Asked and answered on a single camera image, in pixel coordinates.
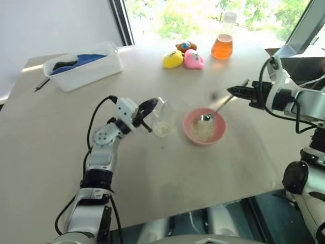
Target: table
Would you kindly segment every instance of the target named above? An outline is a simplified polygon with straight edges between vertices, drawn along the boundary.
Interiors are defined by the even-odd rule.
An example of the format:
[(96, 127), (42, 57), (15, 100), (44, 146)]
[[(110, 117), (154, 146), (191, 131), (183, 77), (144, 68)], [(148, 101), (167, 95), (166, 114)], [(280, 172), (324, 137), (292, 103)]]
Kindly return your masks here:
[[(161, 96), (184, 112), (216, 108), (229, 95), (226, 88), (245, 78), (257, 79), (268, 57), (244, 40), (235, 42), (229, 60), (212, 58), (210, 47), (199, 45), (206, 62), (203, 70), (162, 69), (162, 55), (173, 50), (172, 44), (122, 49), (121, 73), (69, 93), (52, 83), (34, 93), (44, 78), (42, 69), (23, 72), (0, 113), (0, 240), (45, 243), (57, 236), (53, 222), (77, 191), (86, 131), (102, 98), (114, 94), (140, 104)], [(32, 58), (26, 67), (54, 57)], [(215, 91), (220, 99), (211, 103)], [(112, 188), (123, 227), (282, 187), (287, 164), (299, 158), (310, 133), (297, 135), (292, 122), (250, 108), (240, 99), (233, 99), (220, 114), (226, 133), (213, 146), (193, 145), (181, 122), (167, 138), (139, 128), (121, 142)], [(103, 105), (93, 131), (114, 115), (114, 105)], [(116, 228), (114, 218), (111, 227)]]

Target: pink toy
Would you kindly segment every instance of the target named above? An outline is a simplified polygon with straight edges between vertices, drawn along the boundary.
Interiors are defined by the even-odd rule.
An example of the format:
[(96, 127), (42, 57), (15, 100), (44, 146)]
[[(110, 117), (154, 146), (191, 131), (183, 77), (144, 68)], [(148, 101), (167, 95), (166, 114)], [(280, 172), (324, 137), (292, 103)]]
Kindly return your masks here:
[(189, 69), (203, 69), (203, 58), (193, 49), (189, 49), (185, 52), (184, 63)]

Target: tree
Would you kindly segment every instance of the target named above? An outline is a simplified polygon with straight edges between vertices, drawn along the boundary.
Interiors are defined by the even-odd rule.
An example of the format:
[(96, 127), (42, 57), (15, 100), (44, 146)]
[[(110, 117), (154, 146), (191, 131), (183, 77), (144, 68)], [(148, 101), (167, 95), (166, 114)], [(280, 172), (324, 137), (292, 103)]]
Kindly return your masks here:
[(228, 10), (228, 11), (233, 11), (233, 10), (240, 10), (242, 5), (241, 5), (241, 0), (220, 0), (220, 2), (216, 5), (216, 8), (220, 7), (222, 10)]
[(277, 36), (285, 41), (294, 30), (309, 0), (282, 0), (279, 10), (275, 14), (277, 21), (281, 22), (282, 28), (277, 29)]
[(169, 0), (161, 16), (158, 34), (164, 39), (187, 39), (199, 32), (198, 13), (189, 0)]
[(147, 16), (147, 9), (152, 8), (155, 4), (155, 0), (125, 0), (125, 7), (127, 13), (132, 17), (142, 17)]
[(254, 22), (262, 21), (267, 17), (267, 9), (269, 4), (266, 0), (246, 0), (244, 15), (247, 16), (246, 26), (254, 29)]

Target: white wall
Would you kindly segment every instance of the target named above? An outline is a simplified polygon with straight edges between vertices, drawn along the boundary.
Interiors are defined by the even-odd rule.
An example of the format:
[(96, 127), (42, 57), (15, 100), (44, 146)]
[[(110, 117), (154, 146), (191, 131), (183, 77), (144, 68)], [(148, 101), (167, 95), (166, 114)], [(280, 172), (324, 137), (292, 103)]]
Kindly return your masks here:
[(0, 0), (0, 100), (30, 57), (122, 45), (107, 0)]

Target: spoon handle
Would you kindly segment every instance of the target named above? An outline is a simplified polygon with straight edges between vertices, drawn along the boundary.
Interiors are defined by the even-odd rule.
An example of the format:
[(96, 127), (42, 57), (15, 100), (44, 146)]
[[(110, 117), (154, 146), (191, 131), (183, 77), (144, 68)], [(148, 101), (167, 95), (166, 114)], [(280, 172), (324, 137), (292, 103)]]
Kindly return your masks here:
[[(249, 84), (249, 79), (246, 79), (244, 82), (243, 82), (243, 84), (242, 84), (242, 86), (247, 86)], [(217, 110), (215, 111), (215, 113), (214, 113), (214, 115), (216, 115), (217, 113), (218, 113), (218, 111), (221, 109), (221, 108), (223, 108), (223, 106), (224, 105), (226, 105), (232, 98), (234, 97), (234, 95), (231, 95), (231, 96), (229, 96), (224, 102), (223, 102), (223, 104), (221, 104), (220, 105), (220, 107), (218, 107), (217, 108)]]

